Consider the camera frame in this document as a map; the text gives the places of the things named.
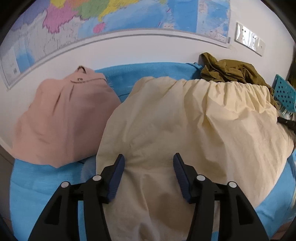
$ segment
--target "cream-colored pants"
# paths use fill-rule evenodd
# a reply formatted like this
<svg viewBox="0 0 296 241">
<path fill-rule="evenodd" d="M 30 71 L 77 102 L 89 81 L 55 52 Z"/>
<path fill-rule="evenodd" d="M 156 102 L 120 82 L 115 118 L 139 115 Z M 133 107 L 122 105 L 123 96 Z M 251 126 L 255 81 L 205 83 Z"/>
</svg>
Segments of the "cream-colored pants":
<svg viewBox="0 0 296 241">
<path fill-rule="evenodd" d="M 176 152 L 213 182 L 237 182 L 256 207 L 282 173 L 294 138 L 277 124 L 264 86 L 140 79 L 108 120 L 96 157 L 98 174 L 119 153 L 126 158 L 117 195 L 104 206 L 112 240 L 187 238 L 194 204 L 182 197 Z M 216 209 L 214 231 L 218 217 Z"/>
</svg>

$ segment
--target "blue bed sheet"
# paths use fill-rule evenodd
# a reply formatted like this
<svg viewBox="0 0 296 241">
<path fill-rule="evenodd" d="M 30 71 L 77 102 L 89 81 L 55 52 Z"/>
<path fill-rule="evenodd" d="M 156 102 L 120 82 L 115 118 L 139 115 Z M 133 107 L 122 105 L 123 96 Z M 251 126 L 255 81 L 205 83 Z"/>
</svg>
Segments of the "blue bed sheet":
<svg viewBox="0 0 296 241">
<path fill-rule="evenodd" d="M 200 78 L 201 66 L 180 63 L 148 63 L 115 66 L 98 70 L 105 74 L 108 83 L 123 102 L 135 82 L 145 76 L 170 76 L 178 79 Z M 268 197 L 256 208 L 269 237 L 286 221 L 293 218 L 295 210 L 293 195 L 295 179 L 291 165 L 296 161 L 296 152 L 287 160 L 285 169 Z M 10 182 L 10 213 L 14 235 L 18 241 L 27 241 L 43 208 L 63 181 L 77 184 L 95 172 L 95 156 L 82 162 L 71 163 L 61 168 L 39 166 L 15 160 Z M 86 240 L 83 208 L 78 206 L 78 223 L 81 241 Z"/>
</svg>

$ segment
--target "wall socket panel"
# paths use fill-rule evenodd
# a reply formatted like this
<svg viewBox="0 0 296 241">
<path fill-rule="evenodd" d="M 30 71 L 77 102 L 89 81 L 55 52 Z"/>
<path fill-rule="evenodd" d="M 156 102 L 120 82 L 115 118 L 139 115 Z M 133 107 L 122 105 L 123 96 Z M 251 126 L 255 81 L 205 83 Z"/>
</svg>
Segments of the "wall socket panel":
<svg viewBox="0 0 296 241">
<path fill-rule="evenodd" d="M 234 40 L 253 50 L 260 56 L 263 56 L 266 46 L 265 42 L 262 39 L 260 39 L 257 34 L 255 34 L 254 32 L 252 32 L 240 23 L 237 23 L 237 29 Z"/>
</svg>

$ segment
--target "perforated basket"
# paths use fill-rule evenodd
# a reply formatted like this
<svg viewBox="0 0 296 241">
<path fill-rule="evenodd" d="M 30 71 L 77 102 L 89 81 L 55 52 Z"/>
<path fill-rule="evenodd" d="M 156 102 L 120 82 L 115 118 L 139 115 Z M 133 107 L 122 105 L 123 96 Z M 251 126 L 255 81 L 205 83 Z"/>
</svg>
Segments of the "perforated basket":
<svg viewBox="0 0 296 241">
<path fill-rule="evenodd" d="M 296 112 L 296 90 L 278 74 L 275 77 L 275 81 L 274 98 L 280 101 L 289 112 Z"/>
</svg>

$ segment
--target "pink garment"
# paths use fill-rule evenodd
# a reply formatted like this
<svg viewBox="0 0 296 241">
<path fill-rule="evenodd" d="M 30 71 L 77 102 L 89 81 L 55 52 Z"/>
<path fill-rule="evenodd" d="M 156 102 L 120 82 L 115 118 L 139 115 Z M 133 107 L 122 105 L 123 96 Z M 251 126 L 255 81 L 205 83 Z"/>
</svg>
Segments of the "pink garment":
<svg viewBox="0 0 296 241">
<path fill-rule="evenodd" d="M 56 168 L 93 156 L 119 105 L 105 76 L 91 69 L 80 66 L 63 80 L 45 80 L 18 119 L 13 156 Z"/>
</svg>

